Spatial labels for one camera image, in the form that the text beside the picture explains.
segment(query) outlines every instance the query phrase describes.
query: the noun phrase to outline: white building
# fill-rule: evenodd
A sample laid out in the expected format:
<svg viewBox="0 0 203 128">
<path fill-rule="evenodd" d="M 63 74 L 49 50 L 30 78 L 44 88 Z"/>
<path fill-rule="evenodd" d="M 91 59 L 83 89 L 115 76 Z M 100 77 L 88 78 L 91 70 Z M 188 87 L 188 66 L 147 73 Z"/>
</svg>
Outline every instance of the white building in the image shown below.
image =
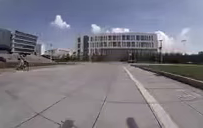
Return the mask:
<svg viewBox="0 0 203 128">
<path fill-rule="evenodd" d="M 104 60 L 127 60 L 129 56 L 153 55 L 158 51 L 158 40 L 155 33 L 103 33 L 93 34 L 88 41 L 77 38 L 77 55 L 102 56 Z"/>
<path fill-rule="evenodd" d="M 70 53 L 70 49 L 54 48 L 45 51 L 45 55 L 51 55 L 53 57 L 62 57 Z"/>
</svg>

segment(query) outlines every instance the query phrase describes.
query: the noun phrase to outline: road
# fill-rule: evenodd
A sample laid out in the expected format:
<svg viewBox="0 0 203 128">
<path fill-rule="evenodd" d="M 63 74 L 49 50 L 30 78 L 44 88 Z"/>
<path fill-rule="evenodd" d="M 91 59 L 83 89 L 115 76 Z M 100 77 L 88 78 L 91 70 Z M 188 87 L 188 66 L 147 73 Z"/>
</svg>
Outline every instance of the road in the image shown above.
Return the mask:
<svg viewBox="0 0 203 128">
<path fill-rule="evenodd" d="M 0 74 L 0 128 L 59 128 L 62 121 L 77 128 L 203 128 L 203 91 L 122 63 Z"/>
</svg>

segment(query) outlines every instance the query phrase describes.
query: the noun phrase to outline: green grass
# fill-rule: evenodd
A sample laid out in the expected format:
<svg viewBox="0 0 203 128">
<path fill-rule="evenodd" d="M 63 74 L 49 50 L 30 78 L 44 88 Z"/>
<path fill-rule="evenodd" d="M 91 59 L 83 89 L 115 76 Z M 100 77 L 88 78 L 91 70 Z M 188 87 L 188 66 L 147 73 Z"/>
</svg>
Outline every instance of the green grass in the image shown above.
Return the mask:
<svg viewBox="0 0 203 128">
<path fill-rule="evenodd" d="M 148 67 L 203 81 L 203 65 L 150 65 Z"/>
</svg>

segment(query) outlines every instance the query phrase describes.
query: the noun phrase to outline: building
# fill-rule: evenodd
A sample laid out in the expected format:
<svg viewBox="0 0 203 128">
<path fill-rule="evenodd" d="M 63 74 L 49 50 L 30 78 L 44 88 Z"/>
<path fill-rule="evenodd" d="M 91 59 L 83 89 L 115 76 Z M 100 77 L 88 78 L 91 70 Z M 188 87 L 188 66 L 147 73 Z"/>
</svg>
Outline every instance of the building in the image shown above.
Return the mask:
<svg viewBox="0 0 203 128">
<path fill-rule="evenodd" d="M 35 52 L 37 36 L 15 31 L 12 34 L 12 52 L 32 54 Z"/>
<path fill-rule="evenodd" d="M 88 46 L 81 39 L 82 37 L 77 38 L 77 55 L 80 59 L 88 55 L 92 60 L 139 60 L 158 51 L 157 35 L 154 33 L 94 34 L 89 36 Z"/>
<path fill-rule="evenodd" d="M 33 54 L 36 50 L 37 36 L 20 31 L 13 33 L 0 28 L 0 52 Z"/>
<path fill-rule="evenodd" d="M 76 46 L 76 54 L 77 58 L 80 60 L 88 60 L 89 59 L 89 36 L 79 36 L 77 38 L 77 46 Z"/>
<path fill-rule="evenodd" d="M 45 51 L 45 55 L 61 58 L 63 55 L 69 55 L 70 50 L 64 48 L 54 48 Z"/>
<path fill-rule="evenodd" d="M 36 55 L 42 55 L 42 44 L 36 44 L 35 52 Z"/>
<path fill-rule="evenodd" d="M 11 31 L 0 28 L 0 52 L 11 52 Z"/>
</svg>

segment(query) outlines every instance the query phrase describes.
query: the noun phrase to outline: lamp post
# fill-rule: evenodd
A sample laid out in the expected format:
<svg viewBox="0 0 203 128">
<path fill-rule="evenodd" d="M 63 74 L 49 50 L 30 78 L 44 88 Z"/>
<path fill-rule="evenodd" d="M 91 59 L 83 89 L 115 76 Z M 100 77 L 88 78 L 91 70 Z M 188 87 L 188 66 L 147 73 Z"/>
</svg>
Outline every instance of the lamp post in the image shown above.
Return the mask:
<svg viewBox="0 0 203 128">
<path fill-rule="evenodd" d="M 186 54 L 186 42 L 187 42 L 187 40 L 181 40 L 181 43 L 183 43 L 183 47 L 184 47 L 184 55 Z"/>
<path fill-rule="evenodd" d="M 163 56 L 162 56 L 162 41 L 163 40 L 159 40 L 159 42 L 160 42 L 160 46 L 159 46 L 159 63 L 162 63 L 162 61 L 163 61 Z"/>
</svg>

